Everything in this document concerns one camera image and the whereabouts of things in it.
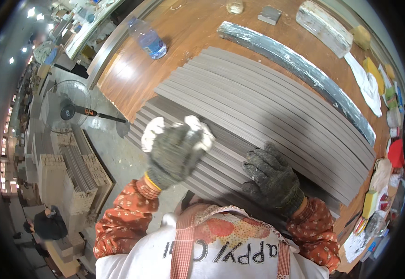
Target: wooden workbench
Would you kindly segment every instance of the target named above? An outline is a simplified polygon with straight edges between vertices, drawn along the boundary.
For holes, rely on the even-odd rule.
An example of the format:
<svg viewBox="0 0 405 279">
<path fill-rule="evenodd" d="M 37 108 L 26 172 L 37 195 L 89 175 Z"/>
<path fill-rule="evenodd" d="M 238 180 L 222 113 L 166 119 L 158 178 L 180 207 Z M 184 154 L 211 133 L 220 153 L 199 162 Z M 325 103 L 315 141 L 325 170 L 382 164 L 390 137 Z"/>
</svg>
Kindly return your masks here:
<svg viewBox="0 0 405 279">
<path fill-rule="evenodd" d="M 152 60 L 132 38 L 128 38 L 112 57 L 97 86 L 124 116 L 133 122 L 136 111 L 148 99 L 156 95 L 154 88 L 161 81 L 165 80 L 178 66 L 183 66 L 188 60 L 198 55 L 201 49 L 212 46 L 259 61 L 315 92 L 310 86 L 278 64 L 249 49 L 221 39 L 217 35 L 216 29 L 223 21 L 227 20 L 276 39 L 310 60 L 330 76 L 367 118 L 376 133 L 374 147 L 376 157 L 384 157 L 389 139 L 389 127 L 386 120 L 387 108 L 382 105 L 383 116 L 377 118 L 365 103 L 356 79 L 345 59 L 338 59 L 327 46 L 296 23 L 295 16 L 303 0 L 263 0 L 259 3 L 244 0 L 243 2 L 243 14 L 232 15 L 226 10 L 225 0 L 165 0 L 147 16 L 146 20 L 152 22 L 153 28 L 166 43 L 167 54 L 161 59 Z M 275 26 L 257 20 L 257 15 L 267 5 L 272 5 L 272 7 L 282 11 L 282 15 Z M 378 65 L 378 60 L 370 50 L 363 51 L 356 44 L 353 44 L 351 54 L 359 62 L 369 56 Z M 371 172 L 368 174 L 367 180 L 349 206 L 342 205 L 341 217 L 334 225 L 334 231 L 337 234 L 344 229 L 351 217 L 362 210 L 371 174 Z M 341 238 L 346 239 L 348 235 L 349 232 L 344 233 Z M 344 264 L 343 269 L 339 267 L 339 271 L 349 272 L 353 266 Z"/>
</svg>

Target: glass jar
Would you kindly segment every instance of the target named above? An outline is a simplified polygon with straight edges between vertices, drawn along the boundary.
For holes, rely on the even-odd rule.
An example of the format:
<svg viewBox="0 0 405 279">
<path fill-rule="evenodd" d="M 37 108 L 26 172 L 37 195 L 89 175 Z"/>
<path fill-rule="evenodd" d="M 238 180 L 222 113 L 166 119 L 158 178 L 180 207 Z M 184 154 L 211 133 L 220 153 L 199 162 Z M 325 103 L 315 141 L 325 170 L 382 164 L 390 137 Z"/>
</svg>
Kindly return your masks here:
<svg viewBox="0 0 405 279">
<path fill-rule="evenodd" d="M 228 12 L 233 15 L 241 14 L 244 9 L 242 0 L 228 0 L 226 6 Z"/>
</svg>

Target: blue bottle label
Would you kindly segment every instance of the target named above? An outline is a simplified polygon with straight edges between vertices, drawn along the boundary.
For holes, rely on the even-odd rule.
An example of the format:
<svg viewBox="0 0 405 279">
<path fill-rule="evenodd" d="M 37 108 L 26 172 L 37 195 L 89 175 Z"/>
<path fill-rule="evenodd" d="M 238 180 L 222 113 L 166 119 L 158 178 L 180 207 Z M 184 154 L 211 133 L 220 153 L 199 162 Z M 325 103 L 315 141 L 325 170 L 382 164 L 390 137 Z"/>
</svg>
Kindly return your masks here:
<svg viewBox="0 0 405 279">
<path fill-rule="evenodd" d="M 143 50 L 148 53 L 155 53 L 159 51 L 162 47 L 164 46 L 164 42 L 161 40 L 161 38 L 157 38 L 154 42 L 149 44 L 148 46 L 144 47 Z"/>
</svg>

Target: ceiling light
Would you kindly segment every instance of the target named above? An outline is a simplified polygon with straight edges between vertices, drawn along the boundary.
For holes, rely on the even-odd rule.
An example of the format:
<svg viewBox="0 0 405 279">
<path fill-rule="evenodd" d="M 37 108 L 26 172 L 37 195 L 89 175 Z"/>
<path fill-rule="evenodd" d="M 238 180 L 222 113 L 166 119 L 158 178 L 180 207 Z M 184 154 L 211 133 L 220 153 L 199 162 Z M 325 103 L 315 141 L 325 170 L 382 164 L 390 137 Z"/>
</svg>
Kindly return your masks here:
<svg viewBox="0 0 405 279">
<path fill-rule="evenodd" d="M 33 17 L 35 14 L 35 7 L 33 7 L 32 9 L 28 10 L 28 17 Z"/>
</svg>

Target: person in black jacket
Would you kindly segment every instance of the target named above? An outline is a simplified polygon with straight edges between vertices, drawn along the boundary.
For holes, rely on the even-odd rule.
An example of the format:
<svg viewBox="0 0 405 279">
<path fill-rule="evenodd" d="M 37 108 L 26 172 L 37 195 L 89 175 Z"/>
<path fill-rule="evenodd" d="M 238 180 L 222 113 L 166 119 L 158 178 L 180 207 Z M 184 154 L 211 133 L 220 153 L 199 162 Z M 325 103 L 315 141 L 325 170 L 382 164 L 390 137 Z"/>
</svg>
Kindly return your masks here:
<svg viewBox="0 0 405 279">
<path fill-rule="evenodd" d="M 33 221 L 24 222 L 23 227 L 27 233 L 37 233 L 43 240 L 59 240 L 68 235 L 66 224 L 55 205 L 36 214 Z"/>
</svg>

